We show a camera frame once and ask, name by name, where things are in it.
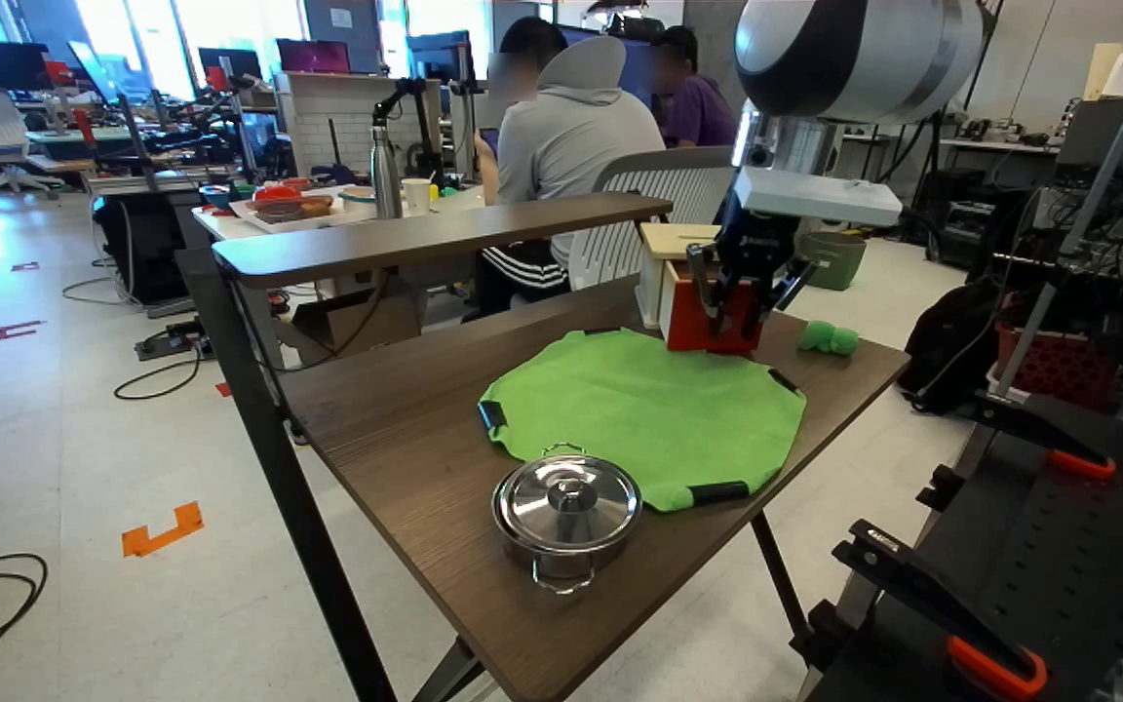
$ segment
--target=bag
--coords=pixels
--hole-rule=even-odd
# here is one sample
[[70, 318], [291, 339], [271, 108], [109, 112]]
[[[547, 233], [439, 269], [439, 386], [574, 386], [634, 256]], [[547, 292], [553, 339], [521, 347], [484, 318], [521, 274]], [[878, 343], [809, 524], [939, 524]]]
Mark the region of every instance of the bag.
[[898, 378], [916, 415], [953, 415], [985, 386], [999, 360], [999, 308], [1002, 292], [972, 279], [916, 318], [905, 343], [909, 368]]

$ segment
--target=floor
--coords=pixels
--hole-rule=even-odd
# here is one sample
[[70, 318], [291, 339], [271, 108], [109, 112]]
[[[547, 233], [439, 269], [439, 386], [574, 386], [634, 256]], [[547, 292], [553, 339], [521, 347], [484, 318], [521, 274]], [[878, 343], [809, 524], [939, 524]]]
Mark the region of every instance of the floor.
[[[40, 318], [36, 334], [0, 343], [0, 555], [36, 550], [50, 587], [0, 641], [0, 702], [100, 698], [354, 698], [330, 650], [306, 580], [281, 530], [219, 372], [159, 402], [115, 402], [141, 374], [131, 343], [144, 318], [96, 269], [89, 200], [25, 200], [0, 212], [0, 329]], [[847, 292], [807, 288], [795, 316], [859, 329], [900, 347], [953, 269], [918, 248], [873, 243]], [[830, 545], [855, 517], [913, 539], [925, 476], [953, 460], [968, 426], [916, 416], [883, 394], [816, 467], [770, 502], [800, 595], [833, 595], [847, 580]], [[404, 576], [387, 542], [304, 454], [306, 481], [350, 567], [380, 660], [410, 698], [453, 633]], [[155, 559], [120, 559], [131, 526], [167, 526], [200, 499], [206, 526]], [[574, 698], [795, 698], [801, 663], [747, 534], [712, 559], [627, 647]], [[478, 677], [465, 698], [502, 698]]]

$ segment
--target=stainless steel pot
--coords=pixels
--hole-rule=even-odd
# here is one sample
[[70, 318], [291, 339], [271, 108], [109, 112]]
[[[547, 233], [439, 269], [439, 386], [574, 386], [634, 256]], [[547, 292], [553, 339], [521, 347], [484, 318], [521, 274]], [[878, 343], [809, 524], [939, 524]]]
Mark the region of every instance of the stainless steel pot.
[[606, 460], [553, 454], [521, 463], [491, 493], [491, 524], [531, 580], [574, 595], [621, 555], [642, 512], [638, 487]]

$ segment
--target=person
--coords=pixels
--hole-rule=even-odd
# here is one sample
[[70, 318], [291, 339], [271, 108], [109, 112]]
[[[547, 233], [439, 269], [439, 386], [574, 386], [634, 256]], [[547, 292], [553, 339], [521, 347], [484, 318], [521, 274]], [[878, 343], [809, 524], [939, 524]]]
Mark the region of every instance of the person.
[[697, 73], [691, 28], [665, 28], [651, 40], [651, 91], [671, 147], [734, 144], [727, 105], [716, 83]]
[[[484, 201], [586, 195], [616, 157], [665, 147], [651, 108], [621, 91], [622, 47], [606, 35], [565, 47], [553, 23], [526, 15], [502, 35], [497, 66], [512, 108], [495, 147], [470, 135]], [[467, 318], [512, 308], [512, 295], [565, 292], [569, 238], [484, 248]]]

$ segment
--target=green towel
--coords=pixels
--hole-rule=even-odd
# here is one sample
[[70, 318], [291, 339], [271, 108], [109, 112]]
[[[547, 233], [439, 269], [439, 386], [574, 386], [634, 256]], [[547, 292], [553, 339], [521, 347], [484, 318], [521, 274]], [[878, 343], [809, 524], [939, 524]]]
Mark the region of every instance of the green towel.
[[634, 476], [656, 512], [692, 506], [692, 487], [760, 493], [801, 422], [801, 398], [760, 361], [675, 353], [638, 333], [574, 333], [491, 381], [484, 405], [514, 460], [574, 444]]

